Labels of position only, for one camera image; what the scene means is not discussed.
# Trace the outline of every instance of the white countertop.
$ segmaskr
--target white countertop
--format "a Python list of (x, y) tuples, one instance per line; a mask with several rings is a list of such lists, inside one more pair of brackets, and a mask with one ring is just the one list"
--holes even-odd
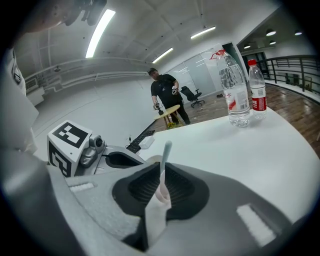
[(233, 178), (268, 200), (292, 222), (310, 211), (318, 198), (320, 159), (303, 136), (267, 109), (265, 120), (251, 117), (246, 128), (228, 116), (154, 134), (141, 149), (144, 160), (162, 155), (173, 143), (168, 162)]

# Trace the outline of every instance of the water bottle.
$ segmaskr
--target water bottle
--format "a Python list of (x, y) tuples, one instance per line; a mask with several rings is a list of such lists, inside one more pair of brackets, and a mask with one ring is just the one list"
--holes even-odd
[(246, 127), (249, 124), (250, 106), (244, 75), (221, 44), (215, 45), (214, 50), (230, 123), (236, 127)]
[(249, 70), (249, 84), (252, 94), (252, 108), (253, 116), (256, 119), (265, 119), (267, 114), (267, 101), (266, 101), (266, 84), (264, 75), (257, 67), (255, 59), (248, 61)]

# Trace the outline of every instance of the wooden floor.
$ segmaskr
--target wooden floor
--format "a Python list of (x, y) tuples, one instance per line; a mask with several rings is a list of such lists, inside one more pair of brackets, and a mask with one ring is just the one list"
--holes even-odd
[[(184, 108), (189, 115), (191, 124), (216, 119), (228, 115), (225, 98), (217, 98), (211, 94), (201, 98), (205, 101), (203, 110), (200, 106), (191, 108), (185, 104)], [(286, 119), (310, 143), (320, 158), (320, 141), (317, 136), (320, 132), (320, 105), (286, 89), (273, 85), (266, 86), (267, 106)], [(149, 130), (164, 131), (166, 125), (163, 119), (157, 120)]]

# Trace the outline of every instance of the railing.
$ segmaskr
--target railing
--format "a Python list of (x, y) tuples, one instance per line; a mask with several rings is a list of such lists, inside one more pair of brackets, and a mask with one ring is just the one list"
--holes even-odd
[[(268, 58), (257, 61), (257, 65), (265, 79), (298, 86), (303, 92), (307, 90), (320, 94), (320, 61), (315, 55)], [(298, 75), (298, 77), (279, 74), (279, 72)]]

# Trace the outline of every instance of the white wall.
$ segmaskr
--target white wall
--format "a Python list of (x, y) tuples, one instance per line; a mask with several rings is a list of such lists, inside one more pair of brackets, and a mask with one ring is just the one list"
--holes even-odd
[[(317, 55), (317, 52), (315, 51), (313, 45), (308, 41), (308, 39), (303, 36), (295, 36), (290, 40), (287, 40), (285, 42), (276, 44), (274, 48), (269, 48), (264, 51), (265, 57), (267, 59), (270, 58), (276, 58), (276, 57), (285, 57), (285, 56), (293, 56), (293, 55)], [(276, 71), (276, 75), (284, 75), (285, 73), (291, 73), (291, 74), (297, 74), (299, 78), (302, 78), (302, 75), (300, 73), (301, 69), (300, 67), (288, 67), (288, 66), (276, 66), (274, 67), (276, 70), (284, 70), (284, 71)], [(304, 72), (311, 73), (311, 74), (305, 74), (306, 84), (308, 83), (308, 78), (311, 78), (313, 82), (316, 82), (320, 84), (320, 78), (318, 76), (312, 75), (312, 74), (318, 74), (320, 73), (314, 69), (310, 69), (305, 67)], [(274, 79), (274, 76), (272, 75), (273, 72), (270, 72), (271, 78)], [(286, 78), (284, 76), (277, 76), (276, 79), (278, 81), (286, 82)], [(320, 92), (320, 85), (312, 84), (312, 89)]]
[(154, 120), (152, 80), (110, 79), (108, 82), (78, 84), (44, 96), (36, 106), (39, 116), (33, 124), (38, 150), (47, 161), (47, 133), (71, 120), (101, 135), (108, 145), (125, 146)]
[(267, 59), (292, 56), (292, 55), (316, 55), (313, 45), (303, 35), (298, 35), (290, 40), (277, 43), (274, 48), (264, 50)]
[(255, 29), (257, 29), (270, 15), (281, 6), (278, 0), (256, 0), (243, 13), (243, 18), (235, 20), (232, 30), (232, 41), (237, 45)]

